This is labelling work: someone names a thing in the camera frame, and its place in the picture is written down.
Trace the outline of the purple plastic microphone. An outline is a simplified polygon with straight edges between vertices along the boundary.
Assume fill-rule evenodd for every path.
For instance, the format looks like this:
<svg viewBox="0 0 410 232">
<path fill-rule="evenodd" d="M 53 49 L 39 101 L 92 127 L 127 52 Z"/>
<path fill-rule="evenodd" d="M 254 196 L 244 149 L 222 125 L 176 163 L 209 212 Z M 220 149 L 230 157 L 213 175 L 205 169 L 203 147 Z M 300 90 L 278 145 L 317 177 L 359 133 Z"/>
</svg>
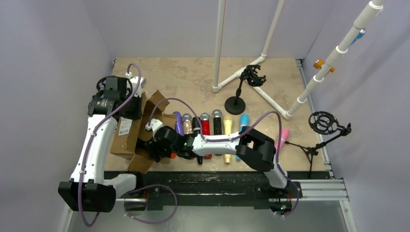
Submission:
<svg viewBox="0 0 410 232">
<path fill-rule="evenodd" d="M 174 114 L 176 116 L 175 130 L 179 135 L 184 135 L 181 113 L 178 111 L 174 111 Z"/>
</svg>

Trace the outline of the brown cardboard box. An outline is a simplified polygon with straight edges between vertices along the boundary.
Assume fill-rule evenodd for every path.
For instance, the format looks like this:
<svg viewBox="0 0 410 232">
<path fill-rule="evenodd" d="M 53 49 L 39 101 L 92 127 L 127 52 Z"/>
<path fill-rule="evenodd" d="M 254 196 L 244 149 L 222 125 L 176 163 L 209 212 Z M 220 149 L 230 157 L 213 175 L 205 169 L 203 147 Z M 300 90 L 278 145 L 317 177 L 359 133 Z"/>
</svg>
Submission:
<svg viewBox="0 0 410 232">
<path fill-rule="evenodd" d="M 121 118 L 105 162 L 106 171 L 135 171 L 147 173 L 170 166 L 171 158 L 159 157 L 156 147 L 147 148 L 152 133 L 145 130 L 155 105 L 165 99 L 156 90 L 150 97 L 142 94 L 142 117 L 137 120 Z"/>
</svg>

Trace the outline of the silver rhinestone microphone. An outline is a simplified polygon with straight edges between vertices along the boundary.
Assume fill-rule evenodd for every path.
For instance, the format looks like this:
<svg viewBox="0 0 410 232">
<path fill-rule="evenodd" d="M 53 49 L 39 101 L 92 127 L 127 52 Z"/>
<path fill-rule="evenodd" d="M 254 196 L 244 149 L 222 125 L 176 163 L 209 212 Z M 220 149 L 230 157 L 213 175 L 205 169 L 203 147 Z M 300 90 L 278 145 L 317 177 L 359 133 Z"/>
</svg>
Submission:
<svg viewBox="0 0 410 232">
<path fill-rule="evenodd" d="M 193 133 L 192 116 L 189 113 L 182 115 L 182 126 L 184 135 Z"/>
</svg>

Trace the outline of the black microphone with silver band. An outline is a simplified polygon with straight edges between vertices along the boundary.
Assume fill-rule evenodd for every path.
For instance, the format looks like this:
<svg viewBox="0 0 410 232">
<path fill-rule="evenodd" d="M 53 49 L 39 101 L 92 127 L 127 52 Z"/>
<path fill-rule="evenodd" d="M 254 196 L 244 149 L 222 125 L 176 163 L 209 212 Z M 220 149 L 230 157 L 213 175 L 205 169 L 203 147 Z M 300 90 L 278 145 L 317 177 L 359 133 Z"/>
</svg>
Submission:
<svg viewBox="0 0 410 232">
<path fill-rule="evenodd" d="M 200 124 L 201 124 L 200 122 L 201 122 L 200 118 L 197 117 L 197 116 L 192 119 L 192 130 L 193 130 L 194 135 L 200 134 Z M 203 164 L 203 157 L 202 156 L 196 155 L 196 159 L 197 159 L 197 163 L 199 165 Z"/>
</svg>

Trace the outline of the red glitter microphone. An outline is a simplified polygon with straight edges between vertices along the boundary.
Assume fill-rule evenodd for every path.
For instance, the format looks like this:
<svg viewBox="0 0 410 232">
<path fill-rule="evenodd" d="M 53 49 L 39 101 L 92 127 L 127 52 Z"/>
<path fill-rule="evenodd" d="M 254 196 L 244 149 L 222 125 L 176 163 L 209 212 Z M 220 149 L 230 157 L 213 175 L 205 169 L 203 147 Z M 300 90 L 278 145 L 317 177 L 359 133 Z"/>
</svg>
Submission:
<svg viewBox="0 0 410 232">
<path fill-rule="evenodd" d="M 200 120 L 203 128 L 203 135 L 210 135 L 210 115 L 208 113 L 202 113 Z"/>
</svg>

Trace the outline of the black glitter microphone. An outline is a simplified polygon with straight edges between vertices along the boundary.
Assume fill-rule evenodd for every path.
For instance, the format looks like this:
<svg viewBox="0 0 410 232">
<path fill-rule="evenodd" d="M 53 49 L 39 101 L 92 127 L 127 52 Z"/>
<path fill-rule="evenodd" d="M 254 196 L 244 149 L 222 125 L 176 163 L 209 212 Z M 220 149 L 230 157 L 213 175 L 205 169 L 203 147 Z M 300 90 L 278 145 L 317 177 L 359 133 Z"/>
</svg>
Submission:
<svg viewBox="0 0 410 232">
<path fill-rule="evenodd" d="M 214 135 L 222 135 L 222 112 L 219 109 L 215 109 L 212 112 L 213 117 L 213 133 Z"/>
</svg>

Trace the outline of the cream plastic microphone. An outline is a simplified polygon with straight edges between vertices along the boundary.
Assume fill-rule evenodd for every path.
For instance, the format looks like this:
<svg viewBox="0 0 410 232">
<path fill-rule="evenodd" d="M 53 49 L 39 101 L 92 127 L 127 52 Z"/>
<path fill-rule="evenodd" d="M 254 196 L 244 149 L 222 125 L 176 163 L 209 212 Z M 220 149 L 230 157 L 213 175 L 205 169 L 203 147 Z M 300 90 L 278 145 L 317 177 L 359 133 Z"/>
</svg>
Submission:
<svg viewBox="0 0 410 232">
<path fill-rule="evenodd" d="M 223 119 L 223 125 L 224 125 L 224 132 L 226 135 L 229 135 L 232 133 L 232 125 L 233 125 L 233 118 L 231 116 L 225 116 Z M 231 163 L 231 155 L 230 154 L 224 154 L 224 164 L 230 164 Z"/>
</svg>

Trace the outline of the blue plastic microphone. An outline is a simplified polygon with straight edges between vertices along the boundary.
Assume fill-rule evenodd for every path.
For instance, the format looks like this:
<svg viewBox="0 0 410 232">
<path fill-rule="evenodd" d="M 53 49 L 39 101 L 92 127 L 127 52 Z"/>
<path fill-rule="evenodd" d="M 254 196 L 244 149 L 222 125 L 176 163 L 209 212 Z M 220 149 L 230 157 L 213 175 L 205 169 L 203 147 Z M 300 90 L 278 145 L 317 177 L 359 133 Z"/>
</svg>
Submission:
<svg viewBox="0 0 410 232">
<path fill-rule="evenodd" d="M 249 115 L 248 114 L 242 114 L 239 120 L 239 132 L 242 131 L 244 126 L 249 125 Z"/>
</svg>

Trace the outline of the pink plastic microphone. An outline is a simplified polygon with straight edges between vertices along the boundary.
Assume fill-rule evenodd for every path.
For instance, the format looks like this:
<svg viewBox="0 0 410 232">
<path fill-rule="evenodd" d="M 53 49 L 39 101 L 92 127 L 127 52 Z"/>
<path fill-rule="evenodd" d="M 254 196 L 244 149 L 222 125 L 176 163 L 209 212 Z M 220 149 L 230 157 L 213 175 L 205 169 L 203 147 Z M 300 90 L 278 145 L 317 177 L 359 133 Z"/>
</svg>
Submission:
<svg viewBox="0 0 410 232">
<path fill-rule="evenodd" d="M 288 128 L 283 128 L 281 130 L 281 134 L 278 135 L 278 138 L 275 142 L 275 148 L 276 148 L 277 153 L 279 153 L 281 149 L 283 148 L 285 142 L 287 141 L 289 137 L 289 134 L 290 134 L 290 130 Z"/>
</svg>

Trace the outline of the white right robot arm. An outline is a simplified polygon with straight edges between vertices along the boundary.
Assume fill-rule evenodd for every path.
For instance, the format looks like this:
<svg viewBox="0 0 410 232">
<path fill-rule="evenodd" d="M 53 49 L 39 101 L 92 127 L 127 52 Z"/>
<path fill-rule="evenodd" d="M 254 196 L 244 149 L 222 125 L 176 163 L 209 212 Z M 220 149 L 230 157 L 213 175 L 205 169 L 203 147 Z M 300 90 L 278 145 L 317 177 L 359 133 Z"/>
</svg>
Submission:
<svg viewBox="0 0 410 232">
<path fill-rule="evenodd" d="M 153 123 L 145 129 L 152 133 L 154 153 L 160 157 L 191 160 L 208 154 L 236 155 L 251 169 L 263 172 L 271 187 L 287 187 L 287 174 L 279 164 L 275 141 L 252 127 L 229 135 L 180 135 L 169 126 Z"/>
</svg>

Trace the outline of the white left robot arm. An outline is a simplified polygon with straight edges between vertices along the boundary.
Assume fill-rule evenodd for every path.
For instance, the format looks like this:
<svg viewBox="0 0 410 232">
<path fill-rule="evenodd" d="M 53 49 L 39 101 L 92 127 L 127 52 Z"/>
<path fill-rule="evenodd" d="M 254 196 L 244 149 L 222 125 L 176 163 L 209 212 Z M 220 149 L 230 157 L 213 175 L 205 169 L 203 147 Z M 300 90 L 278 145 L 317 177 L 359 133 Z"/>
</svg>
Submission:
<svg viewBox="0 0 410 232">
<path fill-rule="evenodd" d="M 74 211 L 110 212 L 117 198 L 136 188 L 134 174 L 104 178 L 104 165 L 119 120 L 140 119 L 145 78 L 107 76 L 97 82 L 88 104 L 88 129 L 80 158 L 58 193 Z"/>
</svg>

